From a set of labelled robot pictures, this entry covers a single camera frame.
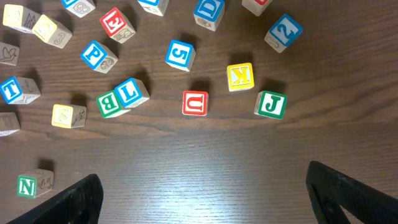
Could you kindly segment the yellow block back row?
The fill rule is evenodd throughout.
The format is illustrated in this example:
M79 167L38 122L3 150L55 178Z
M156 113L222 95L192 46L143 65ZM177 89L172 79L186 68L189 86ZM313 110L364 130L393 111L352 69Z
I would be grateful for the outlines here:
M6 4L4 6L3 20L4 26L12 29L33 34L32 28L40 18L40 14L33 10L17 4Z

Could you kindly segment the red letter U block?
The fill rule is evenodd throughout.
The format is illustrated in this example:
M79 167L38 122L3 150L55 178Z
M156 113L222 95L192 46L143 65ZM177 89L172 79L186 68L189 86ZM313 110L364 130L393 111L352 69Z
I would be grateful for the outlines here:
M8 136L21 129L17 116L14 112L1 113L0 122L0 137Z

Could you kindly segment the green letter J block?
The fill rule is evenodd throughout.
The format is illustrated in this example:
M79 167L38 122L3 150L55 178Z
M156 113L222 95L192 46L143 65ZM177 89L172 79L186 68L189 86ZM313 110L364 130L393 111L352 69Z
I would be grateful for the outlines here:
M286 104L286 95L271 91L261 91L256 98L254 114L272 119L282 119Z

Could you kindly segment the blue number 2 block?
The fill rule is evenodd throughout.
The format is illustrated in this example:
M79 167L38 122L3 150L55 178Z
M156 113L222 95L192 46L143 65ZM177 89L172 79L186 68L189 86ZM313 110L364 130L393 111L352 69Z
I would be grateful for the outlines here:
M264 37L276 52L282 53L303 32L303 27L288 14L284 14Z

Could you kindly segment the yellow letter S block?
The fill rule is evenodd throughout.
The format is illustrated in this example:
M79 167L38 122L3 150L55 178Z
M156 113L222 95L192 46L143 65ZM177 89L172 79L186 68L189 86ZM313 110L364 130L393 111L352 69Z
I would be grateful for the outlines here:
M85 126L86 107L55 104L52 111L52 126L59 128L81 128Z

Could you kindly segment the blue letter D block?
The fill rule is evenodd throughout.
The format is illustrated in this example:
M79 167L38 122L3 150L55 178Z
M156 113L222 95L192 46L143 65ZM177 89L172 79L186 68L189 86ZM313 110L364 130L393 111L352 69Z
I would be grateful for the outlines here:
M199 0L193 12L195 22L215 32L223 18L224 8L224 0Z

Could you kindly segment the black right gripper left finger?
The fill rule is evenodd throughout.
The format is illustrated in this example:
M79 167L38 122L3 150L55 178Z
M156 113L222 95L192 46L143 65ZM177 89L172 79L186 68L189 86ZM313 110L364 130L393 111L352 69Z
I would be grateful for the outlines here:
M90 174L32 210L15 218L13 224L97 224L104 199L103 186Z

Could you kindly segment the red letter I block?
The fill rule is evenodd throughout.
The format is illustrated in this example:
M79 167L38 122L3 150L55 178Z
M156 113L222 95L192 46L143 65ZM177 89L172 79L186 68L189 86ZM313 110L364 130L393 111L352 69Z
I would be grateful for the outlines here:
M20 48L14 45L0 43L0 62L6 65L16 66L19 58Z

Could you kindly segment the blue letter P block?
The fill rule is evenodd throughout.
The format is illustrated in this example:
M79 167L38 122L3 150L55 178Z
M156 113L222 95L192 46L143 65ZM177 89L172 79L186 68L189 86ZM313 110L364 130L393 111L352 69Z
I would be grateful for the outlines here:
M108 73L118 62L107 46L92 40L80 54L81 59L94 71Z

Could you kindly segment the red letter M block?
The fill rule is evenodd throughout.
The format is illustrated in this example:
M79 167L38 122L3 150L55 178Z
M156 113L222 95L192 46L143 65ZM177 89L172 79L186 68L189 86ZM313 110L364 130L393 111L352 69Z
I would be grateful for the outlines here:
M255 16L260 16L271 2L272 0L242 0L242 5Z

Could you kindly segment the green letter B block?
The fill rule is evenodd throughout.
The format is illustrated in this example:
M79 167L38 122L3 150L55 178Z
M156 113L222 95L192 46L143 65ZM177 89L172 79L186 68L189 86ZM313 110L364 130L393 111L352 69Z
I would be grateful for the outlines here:
M96 102L103 118L115 118L131 111L121 104L114 90L98 96Z

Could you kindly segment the yellow block with animal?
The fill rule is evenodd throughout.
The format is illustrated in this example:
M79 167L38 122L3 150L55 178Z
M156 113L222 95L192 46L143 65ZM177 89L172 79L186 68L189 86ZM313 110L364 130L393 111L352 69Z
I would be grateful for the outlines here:
M42 14L32 28L32 32L46 44L63 49L73 33L63 24Z

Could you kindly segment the green letter N block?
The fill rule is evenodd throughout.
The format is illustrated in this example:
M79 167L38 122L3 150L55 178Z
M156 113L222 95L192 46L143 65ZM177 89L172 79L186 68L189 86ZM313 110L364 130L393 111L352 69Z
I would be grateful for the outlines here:
M53 189L54 172L35 169L21 174L17 179L17 196L37 198Z

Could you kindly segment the red letter E block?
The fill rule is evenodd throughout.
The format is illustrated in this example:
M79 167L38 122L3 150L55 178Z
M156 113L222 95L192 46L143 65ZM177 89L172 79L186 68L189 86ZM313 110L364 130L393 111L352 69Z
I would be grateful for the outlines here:
M120 44L136 34L136 30L127 17L116 7L107 12L99 21L108 36Z

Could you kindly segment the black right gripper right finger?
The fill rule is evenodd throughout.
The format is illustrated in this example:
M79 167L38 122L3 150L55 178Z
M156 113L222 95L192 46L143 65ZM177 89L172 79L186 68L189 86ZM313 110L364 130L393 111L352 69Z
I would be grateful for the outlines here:
M321 162L311 161L306 186L318 223L347 223L347 210L363 223L397 223L397 199Z

